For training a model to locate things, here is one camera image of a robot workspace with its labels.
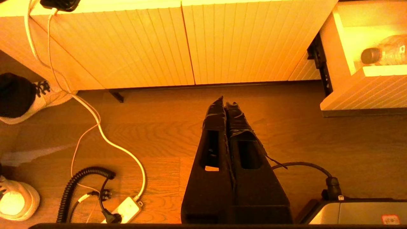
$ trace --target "foot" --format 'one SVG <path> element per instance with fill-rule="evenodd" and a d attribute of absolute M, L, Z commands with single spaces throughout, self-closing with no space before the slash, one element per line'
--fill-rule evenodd
<path fill-rule="evenodd" d="M 35 96 L 34 103 L 31 105 L 29 110 L 23 114 L 20 117 L 17 118 L 0 118 L 1 121 L 7 123 L 7 124 L 18 124 L 21 123 L 25 120 L 27 120 L 29 117 L 33 116 L 35 113 L 39 112 L 40 110 L 51 107 L 51 106 L 56 106 L 62 103 L 65 103 L 66 101 L 70 100 L 72 96 L 65 91 L 61 90 L 59 87 L 52 87 L 49 85 L 48 81 L 40 81 L 34 83 L 36 87 L 37 94 Z"/>
<path fill-rule="evenodd" d="M 39 206 L 39 194 L 23 182 L 0 176 L 0 218 L 23 221 L 30 218 Z"/>

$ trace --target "white cable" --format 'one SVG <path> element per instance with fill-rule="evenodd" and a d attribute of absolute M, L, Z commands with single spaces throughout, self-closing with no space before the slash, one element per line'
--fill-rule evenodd
<path fill-rule="evenodd" d="M 36 52 L 36 50 L 35 50 L 35 46 L 34 46 L 34 43 L 33 43 L 33 39 L 32 39 L 32 37 L 31 37 L 30 25 L 29 25 L 29 22 L 28 22 L 29 16 L 30 16 L 29 13 L 30 13 L 30 11 L 31 11 L 31 2 L 32 2 L 32 0 L 29 0 L 27 15 L 25 15 L 25 20 L 26 20 L 26 23 L 25 23 L 25 26 L 26 26 L 26 33 L 27 33 L 27 38 L 28 38 L 28 41 L 29 41 L 29 43 L 30 43 L 30 47 L 31 47 L 32 53 L 33 53 L 34 57 L 35 57 L 38 61 L 40 61 L 40 59 L 38 58 L 38 54 L 37 54 L 37 52 Z M 99 115 L 99 113 L 96 111 L 96 109 L 95 109 L 94 107 L 92 107 L 92 106 L 91 106 L 88 102 L 86 102 L 84 99 L 82 99 L 81 97 L 79 97 L 79 96 L 77 96 L 77 95 L 75 95 L 75 94 L 72 94 L 72 91 L 70 90 L 70 87 L 68 86 L 68 83 L 67 83 L 65 77 L 63 78 L 63 79 L 64 79 L 63 82 L 64 82 L 64 84 L 65 84 L 65 86 L 66 86 L 66 89 L 68 89 L 69 91 L 64 90 L 64 89 L 61 87 L 61 85 L 60 85 L 60 83 L 59 83 L 59 81 L 58 81 L 58 78 L 57 78 L 57 76 L 56 76 L 56 74 L 55 74 L 55 70 L 54 70 L 54 68 L 53 68 L 53 65 L 52 65 L 52 58 L 51 58 L 51 42 L 50 42 L 50 40 L 51 40 L 51 37 L 50 37 L 50 36 L 51 36 L 51 35 L 50 35 L 50 25 L 51 25 L 51 20 L 52 20 L 53 16 L 56 15 L 57 12 L 58 12 L 58 10 L 55 9 L 55 8 L 53 8 L 53 9 L 52 9 L 52 13 L 51 13 L 50 16 L 48 17 L 48 26 L 47 26 L 47 34 L 48 34 L 48 57 L 49 57 L 49 62 L 50 62 L 50 66 L 48 66 L 48 67 L 52 70 L 52 73 L 53 73 L 53 75 L 54 75 L 54 78 L 55 78 L 56 82 L 58 83 L 59 87 L 60 87 L 63 91 L 65 91 L 65 92 L 71 94 L 71 96 L 72 96 L 74 99 L 76 99 L 80 104 L 82 104 L 82 105 L 92 114 L 92 116 L 95 118 L 96 123 L 97 123 L 95 126 L 91 127 L 91 128 L 88 129 L 84 134 L 82 134 L 82 136 L 81 136 L 80 139 L 78 140 L 78 144 L 77 144 L 77 147 L 76 147 L 76 149 L 75 149 L 74 157 L 72 158 L 71 167 L 73 166 L 73 161 L 74 161 L 74 159 L 75 159 L 76 152 L 77 152 L 77 150 L 78 150 L 78 145 L 79 145 L 79 143 L 80 143 L 82 137 L 83 137 L 87 132 L 89 132 L 91 129 L 93 129 L 93 128 L 95 128 L 95 127 L 97 126 L 97 127 L 99 128 L 99 132 L 100 132 L 100 134 L 102 135 L 103 139 L 104 139 L 108 144 L 110 144 L 111 146 L 113 146 L 113 147 L 115 147 L 115 148 L 117 148 L 117 149 L 119 149 L 119 150 L 122 150 L 123 152 L 125 152 L 126 154 L 128 154 L 128 155 L 129 155 L 130 157 L 132 157 L 132 158 L 136 161 L 136 163 L 139 165 L 139 167 L 140 167 L 140 169 L 141 169 L 141 173 L 142 173 L 143 182 L 142 182 L 142 186 L 141 186 L 140 192 L 133 198 L 135 201 L 137 201 L 137 200 L 141 197 L 141 195 L 143 194 L 143 192 L 144 192 L 144 190 L 145 190 L 145 186 L 146 186 L 146 174 L 145 174 L 143 165 L 142 165 L 141 162 L 138 160 L 138 158 L 135 157 L 130 151 L 128 151 L 127 149 L 125 149 L 125 148 L 123 148 L 123 147 L 121 147 L 121 146 L 118 146 L 118 145 L 114 144 L 113 142 L 111 142 L 109 139 L 106 138 L 105 134 L 103 133 L 102 127 L 101 127 L 101 125 L 100 125 L 100 120 L 101 120 L 101 119 L 100 119 L 100 115 Z"/>

